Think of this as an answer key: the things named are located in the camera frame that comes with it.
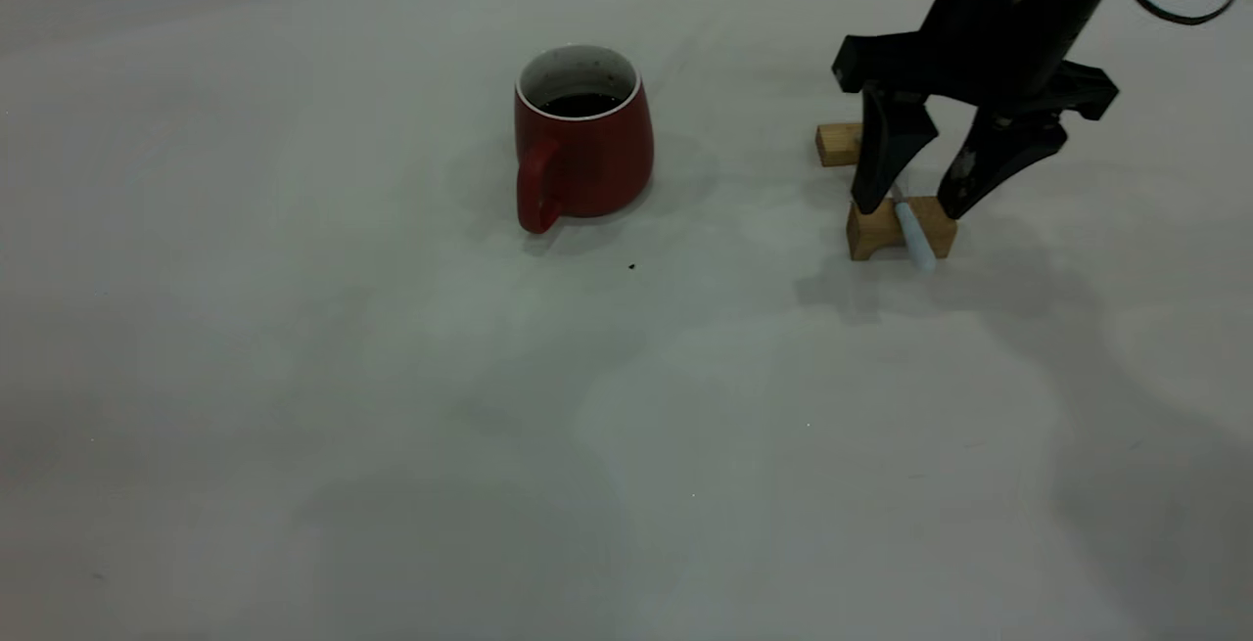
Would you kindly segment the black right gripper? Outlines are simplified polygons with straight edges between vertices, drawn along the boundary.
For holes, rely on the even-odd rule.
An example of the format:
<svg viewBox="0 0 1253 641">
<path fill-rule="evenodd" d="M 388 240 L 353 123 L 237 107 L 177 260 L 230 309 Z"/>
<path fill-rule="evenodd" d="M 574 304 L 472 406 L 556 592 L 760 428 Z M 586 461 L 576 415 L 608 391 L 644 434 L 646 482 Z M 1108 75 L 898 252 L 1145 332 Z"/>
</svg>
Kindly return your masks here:
<svg viewBox="0 0 1253 641">
<path fill-rule="evenodd" d="M 908 163 L 937 136 L 927 96 L 977 106 L 937 200 L 959 220 L 1016 173 L 1068 141 L 1060 111 L 1100 119 L 1118 94 L 1068 53 L 1101 0 L 935 0 L 915 31 L 846 36 L 833 63 L 862 101 L 852 202 L 876 212 Z"/>
</svg>

